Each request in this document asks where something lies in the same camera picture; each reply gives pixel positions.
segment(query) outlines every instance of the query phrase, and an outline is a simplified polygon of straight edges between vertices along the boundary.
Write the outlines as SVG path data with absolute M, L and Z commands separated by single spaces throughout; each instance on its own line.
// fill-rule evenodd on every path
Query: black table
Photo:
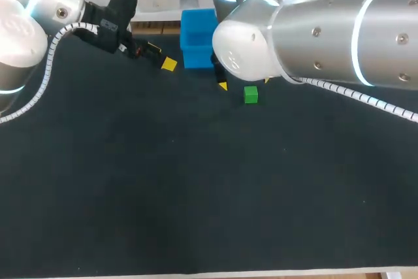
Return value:
M 280 78 L 243 105 L 245 82 L 181 63 L 60 44 L 0 127 L 0 277 L 418 264 L 418 125 Z

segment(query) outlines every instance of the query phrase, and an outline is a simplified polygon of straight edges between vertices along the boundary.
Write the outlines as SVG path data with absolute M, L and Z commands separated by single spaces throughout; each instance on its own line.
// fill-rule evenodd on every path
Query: white spiral cable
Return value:
M 313 86 L 317 86 L 318 88 L 323 88 L 324 90 L 333 91 L 334 93 L 338 93 L 340 95 L 344 95 L 349 98 L 355 99 L 356 101 L 360 101 L 364 104 L 378 108 L 380 110 L 388 112 L 389 114 L 394 114 L 395 116 L 418 123 L 417 113 L 408 111 L 398 106 L 394 106 L 392 104 L 386 103 L 385 101 L 381 101 L 379 99 L 360 93 L 358 91 L 353 91 L 349 88 L 345 88 L 345 87 L 342 87 L 342 86 L 339 86 L 330 82 L 325 82 L 325 81 L 317 80 L 314 78 L 298 78 L 297 80 L 313 85 Z
M 0 123 L 5 123 L 8 121 L 11 121 L 13 119 L 16 119 L 17 117 L 20 117 L 22 114 L 27 112 L 29 109 L 31 109 L 35 104 L 39 101 L 39 99 L 44 94 L 46 87 L 48 86 L 48 83 L 50 81 L 51 77 L 51 71 L 52 71 L 52 62 L 54 61 L 55 51 L 58 46 L 59 41 L 63 38 L 63 36 L 72 30 L 75 29 L 87 29 L 88 31 L 97 34 L 97 28 L 98 25 L 89 24 L 89 23 L 73 23 L 69 24 L 62 29 L 59 30 L 57 35 L 55 35 L 54 39 L 52 40 L 52 43 L 50 45 L 50 49 L 48 51 L 48 59 L 46 60 L 46 66 L 45 66 L 45 75 L 44 79 L 42 81 L 42 84 L 40 85 L 40 88 L 38 92 L 33 96 L 33 98 L 21 109 L 17 110 L 16 112 L 13 112 L 12 114 L 8 114 L 7 116 L 4 116 L 0 118 Z

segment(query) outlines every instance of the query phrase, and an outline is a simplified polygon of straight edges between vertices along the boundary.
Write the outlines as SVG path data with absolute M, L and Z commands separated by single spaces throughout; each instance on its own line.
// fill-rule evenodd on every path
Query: white shelf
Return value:
M 86 0 L 91 1 L 99 6 L 107 6 L 110 0 Z M 159 11 L 159 12 L 141 12 L 139 8 L 135 14 L 132 22 L 149 22 L 149 21 L 180 21 L 182 19 L 183 10 L 198 9 L 198 0 L 180 0 L 181 8 L 179 10 L 172 11 Z

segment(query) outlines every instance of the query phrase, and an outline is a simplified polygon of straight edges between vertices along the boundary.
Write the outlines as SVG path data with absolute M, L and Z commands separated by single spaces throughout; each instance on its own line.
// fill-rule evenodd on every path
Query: white end cap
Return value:
M 280 76 L 275 70 L 268 44 L 258 27 L 244 22 L 221 22 L 213 37 L 215 54 L 222 66 L 245 81 Z
M 45 56 L 48 40 L 42 27 L 16 0 L 0 0 L 0 62 L 33 67 Z

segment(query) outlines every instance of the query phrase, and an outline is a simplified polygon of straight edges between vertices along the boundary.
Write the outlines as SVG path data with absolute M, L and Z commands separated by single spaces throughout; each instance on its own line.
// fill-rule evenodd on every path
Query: screw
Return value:
M 409 39 L 410 38 L 408 37 L 408 34 L 405 34 L 405 33 L 399 34 L 396 37 L 396 41 L 398 42 L 399 45 L 405 45 L 405 44 L 407 44 L 408 41 L 409 41 Z
M 59 8 L 57 10 L 57 17 L 60 19 L 65 19 L 68 16 L 68 11 L 67 9 L 64 8 Z
M 411 80 L 411 77 L 405 73 L 401 73 L 399 75 L 399 80 L 404 81 L 404 82 L 408 82 Z
M 318 37 L 318 36 L 320 36 L 320 34 L 321 34 L 321 28 L 320 27 L 316 27 L 312 30 L 312 35 L 314 37 Z

